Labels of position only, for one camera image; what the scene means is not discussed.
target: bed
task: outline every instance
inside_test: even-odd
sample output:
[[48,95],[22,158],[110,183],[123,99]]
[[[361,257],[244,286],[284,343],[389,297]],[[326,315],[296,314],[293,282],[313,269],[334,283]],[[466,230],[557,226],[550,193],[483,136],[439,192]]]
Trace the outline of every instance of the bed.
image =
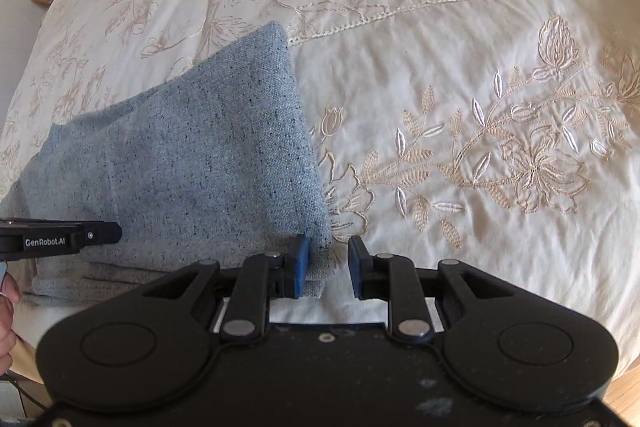
[[[456,257],[594,317],[640,354],[638,0],[55,0],[0,139],[0,196],[53,123],[286,28],[338,275],[279,320],[368,321],[350,235]],[[23,305],[37,343],[63,313]]]

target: screw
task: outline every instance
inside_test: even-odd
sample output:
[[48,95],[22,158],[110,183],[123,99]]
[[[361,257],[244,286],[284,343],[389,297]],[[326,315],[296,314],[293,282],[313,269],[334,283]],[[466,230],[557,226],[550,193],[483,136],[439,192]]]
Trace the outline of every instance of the screw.
[[320,333],[320,335],[318,335],[318,340],[322,343],[328,344],[335,340],[335,336],[331,333]]
[[222,331],[232,337],[246,337],[255,331],[255,325],[251,321],[245,319],[235,319],[225,323]]
[[430,330],[429,323],[420,319],[409,319],[398,324],[398,331],[408,337],[423,337]]

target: wooden floor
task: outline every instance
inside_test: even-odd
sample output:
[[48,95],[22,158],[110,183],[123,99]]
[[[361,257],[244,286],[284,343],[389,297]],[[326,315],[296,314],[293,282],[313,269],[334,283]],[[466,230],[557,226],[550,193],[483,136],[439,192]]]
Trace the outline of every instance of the wooden floor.
[[640,366],[611,382],[605,403],[633,427],[640,427]]

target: person's hand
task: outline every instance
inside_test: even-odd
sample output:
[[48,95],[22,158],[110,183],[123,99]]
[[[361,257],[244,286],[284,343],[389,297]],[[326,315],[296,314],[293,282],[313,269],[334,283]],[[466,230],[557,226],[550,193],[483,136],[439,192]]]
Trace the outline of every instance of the person's hand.
[[14,325],[14,304],[20,300],[20,289],[15,279],[8,273],[0,287],[0,375],[4,375],[14,363],[9,351],[14,349],[18,337],[12,330]]

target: folded blue cloth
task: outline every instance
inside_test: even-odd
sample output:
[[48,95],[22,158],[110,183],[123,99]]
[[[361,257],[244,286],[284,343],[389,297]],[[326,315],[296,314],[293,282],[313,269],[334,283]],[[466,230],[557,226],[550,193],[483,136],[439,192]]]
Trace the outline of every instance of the folded blue cloth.
[[308,295],[334,271],[324,190],[283,29],[270,23],[180,78],[53,126],[0,215],[117,221],[117,245],[42,258],[32,300],[100,301],[200,259],[312,238]]

